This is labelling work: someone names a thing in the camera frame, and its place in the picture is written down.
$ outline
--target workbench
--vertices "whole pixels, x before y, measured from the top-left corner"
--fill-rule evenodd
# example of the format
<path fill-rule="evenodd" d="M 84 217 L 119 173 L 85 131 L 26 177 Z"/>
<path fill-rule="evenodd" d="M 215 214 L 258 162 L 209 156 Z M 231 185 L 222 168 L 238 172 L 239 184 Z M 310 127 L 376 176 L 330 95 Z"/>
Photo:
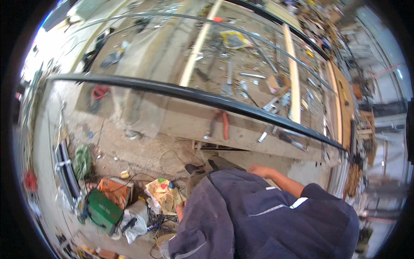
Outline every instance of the workbench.
<path fill-rule="evenodd" d="M 176 13 L 196 16 L 201 9 L 198 1 L 178 1 L 179 7 Z M 136 7 L 134 12 L 150 12 L 152 9 L 160 8 L 156 1 L 144 1 Z M 280 25 L 272 23 L 256 14 L 241 8 L 237 5 L 223 2 L 217 12 L 217 17 L 227 19 L 235 18 L 232 26 L 244 28 L 246 31 L 255 32 L 262 38 L 278 44 L 281 49 L 286 50 L 283 29 Z M 126 18 L 119 26 L 118 30 L 131 26 L 136 18 Z M 135 29 L 125 30 L 125 32 L 113 35 L 108 39 L 94 64 L 91 67 L 92 73 L 105 75 L 123 75 L 139 77 L 161 82 L 170 82 L 178 84 L 180 75 L 184 69 L 185 57 L 189 54 L 189 49 L 200 31 L 196 26 L 196 21 L 192 19 L 183 19 L 172 17 L 163 22 L 162 17 L 155 17 L 150 24 L 139 34 Z M 154 26 L 161 24 L 161 27 L 155 29 Z M 118 64 L 111 65 L 103 70 L 100 68 L 102 60 L 113 52 L 122 41 L 130 42 L 130 47 L 124 57 Z M 325 61 L 317 54 L 311 58 L 303 47 L 303 42 L 298 37 L 292 35 L 292 41 L 296 50 L 296 57 L 309 64 L 310 67 L 318 69 L 320 76 L 329 81 L 329 73 L 326 69 Z M 266 55 L 273 60 L 279 73 L 289 76 L 289 60 L 282 53 L 277 53 L 274 49 L 269 48 L 264 43 L 260 43 Z M 203 43 L 202 52 L 204 58 L 197 61 L 197 67 L 201 71 L 208 71 L 208 67 L 213 61 L 213 52 L 210 51 L 209 41 Z M 260 106 L 264 106 L 274 98 L 270 93 L 265 80 L 240 76 L 240 72 L 254 73 L 269 77 L 274 72 L 263 62 L 263 57 L 255 55 L 248 49 L 239 49 L 235 51 L 227 50 L 231 54 L 229 59 L 233 63 L 233 94 L 230 96 L 240 102 L 246 102 L 254 105 L 254 101 Z M 308 103 L 307 91 L 311 90 L 315 99 L 312 104 L 308 104 L 310 110 L 304 109 L 301 116 L 301 124 L 317 132 L 323 132 L 323 114 L 324 110 L 335 110 L 334 102 L 328 102 L 326 107 L 326 95 L 328 90 L 320 86 L 313 86 L 309 83 L 310 78 L 315 84 L 320 85 L 319 81 L 307 70 L 298 66 L 299 85 L 301 98 Z M 198 88 L 200 90 L 223 94 L 222 86 L 227 77 L 227 59 L 214 61 L 210 80 L 204 82 L 201 77 L 193 71 L 188 87 Z M 242 94 L 236 90 L 236 84 L 240 80 L 245 80 L 249 98 L 245 99 Z M 88 100 L 90 101 L 91 90 L 94 85 L 84 83 L 81 94 L 79 95 L 76 109 L 88 111 Z M 289 106 L 280 109 L 280 116 L 287 117 Z M 256 151 L 265 154 L 278 155 L 282 157 L 291 157 L 301 160 L 313 160 L 320 162 L 322 159 L 322 149 L 320 143 L 310 139 L 303 139 L 301 143 L 308 147 L 308 152 L 304 152 L 288 144 L 271 133 L 267 135 L 262 143 L 258 143 L 258 138 L 267 128 L 267 124 L 251 118 L 243 117 L 238 114 L 229 113 L 229 139 L 224 140 L 223 123 L 219 119 L 212 138 L 204 139 L 209 128 L 211 119 L 214 116 L 214 108 L 180 99 L 160 96 L 159 94 L 142 93 L 121 87 L 111 87 L 110 94 L 105 96 L 101 102 L 101 108 L 94 114 L 118 123 L 121 127 L 127 125 L 132 131 L 141 132 L 149 137 L 154 137 L 157 133 L 164 133 L 171 136 L 183 137 L 197 141 L 203 141 L 243 150 Z M 327 118 L 329 131 L 332 132 L 332 138 L 335 138 L 336 126 L 335 117 Z M 328 148 L 330 157 L 337 157 L 337 150 Z"/>

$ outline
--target pliers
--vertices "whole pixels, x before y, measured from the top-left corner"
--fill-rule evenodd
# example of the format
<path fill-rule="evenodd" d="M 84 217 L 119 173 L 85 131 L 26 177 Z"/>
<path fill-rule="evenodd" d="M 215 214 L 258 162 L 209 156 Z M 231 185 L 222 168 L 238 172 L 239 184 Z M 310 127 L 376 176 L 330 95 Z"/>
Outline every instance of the pliers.
<path fill-rule="evenodd" d="M 229 139 L 229 120 L 227 119 L 227 112 L 226 111 L 221 111 L 221 110 L 217 110 L 217 111 L 214 112 L 214 117 L 213 117 L 213 119 L 211 120 L 211 123 L 210 123 L 210 129 L 207 132 L 207 135 L 204 136 L 204 139 L 209 139 L 213 136 L 214 126 L 216 124 L 216 121 L 219 119 L 220 115 L 223 116 L 224 139 L 225 140 Z"/>

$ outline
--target reflective strip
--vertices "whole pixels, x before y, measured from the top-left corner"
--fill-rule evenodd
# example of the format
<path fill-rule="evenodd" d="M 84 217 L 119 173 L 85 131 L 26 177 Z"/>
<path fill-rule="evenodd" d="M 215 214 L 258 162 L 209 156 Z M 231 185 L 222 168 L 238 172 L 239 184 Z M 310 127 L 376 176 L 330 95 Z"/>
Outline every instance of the reflective strip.
<path fill-rule="evenodd" d="M 205 245 L 207 242 L 202 243 L 199 247 L 197 247 L 194 250 L 189 251 L 188 253 L 185 254 L 179 254 L 177 255 L 174 259 L 182 259 L 182 258 L 186 258 L 192 254 L 194 254 L 195 252 L 197 252 L 203 245 Z"/>
<path fill-rule="evenodd" d="M 263 214 L 265 214 L 265 213 L 268 213 L 268 212 L 270 212 L 270 211 L 274 211 L 274 210 L 277 210 L 277 209 L 279 209 L 279 208 L 282 208 L 282 207 L 286 207 L 286 208 L 291 208 L 291 209 L 294 209 L 294 208 L 297 208 L 297 207 L 299 207 L 299 205 L 301 205 L 304 201 L 306 201 L 308 198 L 306 198 L 306 197 L 300 197 L 299 199 L 297 199 L 291 206 L 286 206 L 286 205 L 284 205 L 284 204 L 280 204 L 280 205 L 277 205 L 277 206 L 275 206 L 275 207 L 272 207 L 272 208 L 270 208 L 270 209 L 268 209 L 268 210 L 265 210 L 265 211 L 263 211 L 263 212 L 260 212 L 259 214 L 254 214 L 254 215 L 249 215 L 249 217 L 251 217 L 251 216 L 259 216 L 259 215 L 263 215 Z"/>

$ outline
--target white reflective patch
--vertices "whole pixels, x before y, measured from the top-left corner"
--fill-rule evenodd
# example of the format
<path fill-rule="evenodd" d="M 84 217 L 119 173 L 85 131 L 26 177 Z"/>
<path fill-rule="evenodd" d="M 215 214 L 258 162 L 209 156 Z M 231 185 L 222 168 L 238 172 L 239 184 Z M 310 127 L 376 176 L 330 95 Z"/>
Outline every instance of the white reflective patch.
<path fill-rule="evenodd" d="M 284 204 L 280 204 L 280 205 L 277 205 L 277 206 L 275 206 L 275 207 L 272 207 L 272 208 L 270 208 L 270 209 L 268 209 L 268 210 L 265 210 L 265 211 L 263 211 L 263 212 L 260 212 L 259 214 L 254 214 L 254 215 L 249 215 L 249 217 L 251 217 L 251 216 L 259 216 L 259 215 L 263 215 L 263 214 L 266 214 L 266 213 L 268 213 L 268 212 L 270 212 L 270 211 L 274 211 L 274 210 L 277 210 L 277 209 L 279 209 L 279 208 L 283 208 L 283 207 L 286 207 L 286 208 L 291 208 L 291 209 L 295 209 L 295 208 L 297 208 L 297 207 L 299 207 L 299 205 L 301 205 L 304 201 L 306 201 L 308 198 L 306 198 L 306 197 L 300 197 L 299 199 L 297 199 L 291 206 L 286 206 L 286 205 L 284 205 Z"/>

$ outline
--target metal strip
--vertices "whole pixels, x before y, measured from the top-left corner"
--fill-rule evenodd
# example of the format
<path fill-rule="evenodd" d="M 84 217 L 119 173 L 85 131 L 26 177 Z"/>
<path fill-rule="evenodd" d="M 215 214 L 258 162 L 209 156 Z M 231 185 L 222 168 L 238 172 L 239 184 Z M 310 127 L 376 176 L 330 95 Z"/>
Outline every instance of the metal strip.
<path fill-rule="evenodd" d="M 323 59 L 325 59 L 326 61 L 329 60 L 328 55 L 322 49 L 320 49 L 313 41 L 311 41 L 305 34 L 301 33 L 295 27 L 291 26 L 290 24 L 288 24 L 284 20 L 280 19 L 276 15 L 270 13 L 266 9 L 261 8 L 260 6 L 252 4 L 252 3 L 247 2 L 247 1 L 241 1 L 241 0 L 225 0 L 225 1 L 234 3 L 234 4 L 239 5 L 239 6 L 243 6 L 247 9 L 250 9 L 250 10 L 254 11 L 257 15 L 259 15 L 259 16 L 265 18 L 265 19 L 268 19 L 272 22 L 276 22 L 280 25 L 282 25 L 282 24 L 288 25 L 289 28 L 290 28 L 290 31 L 293 34 L 295 34 L 297 37 L 299 37 L 301 40 L 303 40 L 306 44 L 311 46 L 314 51 L 316 51 L 319 55 L 321 55 L 323 57 Z"/>
<path fill-rule="evenodd" d="M 270 46 L 272 48 L 275 48 L 275 49 L 279 50 L 280 52 L 282 52 L 286 56 L 290 57 L 291 59 L 293 59 L 294 61 L 296 61 L 299 65 L 301 65 L 302 67 L 304 67 L 307 71 L 309 71 L 316 79 L 318 79 L 331 92 L 334 92 L 334 90 L 322 78 L 320 78 L 317 73 L 315 73 L 310 67 L 308 67 L 305 63 L 303 63 L 299 59 L 293 57 L 292 55 L 290 55 L 289 53 L 287 53 L 285 50 L 283 50 L 283 49 L 281 49 L 279 47 L 276 47 L 274 44 L 272 44 L 269 41 L 263 39 L 262 37 L 257 36 L 257 35 L 254 35 L 254 34 L 252 34 L 250 32 L 244 31 L 242 29 L 233 27 L 231 25 L 225 24 L 223 22 L 216 22 L 216 21 L 209 20 L 209 19 L 205 19 L 205 18 L 201 18 L 201 17 L 190 16 L 190 15 L 181 15 L 181 14 L 149 13 L 149 12 L 140 12 L 140 13 L 135 13 L 135 14 L 127 14 L 127 15 L 117 15 L 117 16 L 114 16 L 114 17 L 111 17 L 111 18 L 98 19 L 98 20 L 92 21 L 90 23 L 87 23 L 84 26 L 82 26 L 81 28 L 79 28 L 76 31 L 74 31 L 72 34 L 78 32 L 80 30 L 83 30 L 83 29 L 85 29 L 87 27 L 90 27 L 90 26 L 99 24 L 101 22 L 106 22 L 106 21 L 109 21 L 109 20 L 116 20 L 116 19 L 125 18 L 125 17 L 142 17 L 142 16 L 166 16 L 166 17 L 181 17 L 181 18 L 195 19 L 195 20 L 199 20 L 199 21 L 202 21 L 202 22 L 209 22 L 209 23 L 212 23 L 212 24 L 217 24 L 217 25 L 220 25 L 220 26 L 223 26 L 223 27 L 232 29 L 234 31 L 241 32 L 241 33 L 246 34 L 246 35 L 248 35 L 250 37 L 253 37 L 255 39 L 258 39 L 259 41 L 267 44 L 268 46 Z"/>
<path fill-rule="evenodd" d="M 295 123 L 287 118 L 272 114 L 268 111 L 253 107 L 251 105 L 235 101 L 230 98 L 226 98 L 220 95 L 204 92 L 202 90 L 192 89 L 188 87 L 181 87 L 179 85 L 144 80 L 133 77 L 122 77 L 114 75 L 96 75 L 96 74 L 57 74 L 47 77 L 48 80 L 66 80 L 66 81 L 78 81 L 78 82 L 91 82 L 100 83 L 104 85 L 115 85 L 126 87 L 134 90 L 140 90 L 144 92 L 152 92 L 157 94 L 166 95 L 169 97 L 179 98 L 196 102 L 199 104 L 205 104 L 218 109 L 234 112 L 246 117 L 257 119 L 266 123 L 271 123 L 275 126 L 295 131 L 305 136 L 314 138 L 321 142 L 332 145 L 341 150 L 345 150 L 341 144 L 335 140 L 325 137 L 323 134 L 318 133 L 310 128 Z"/>

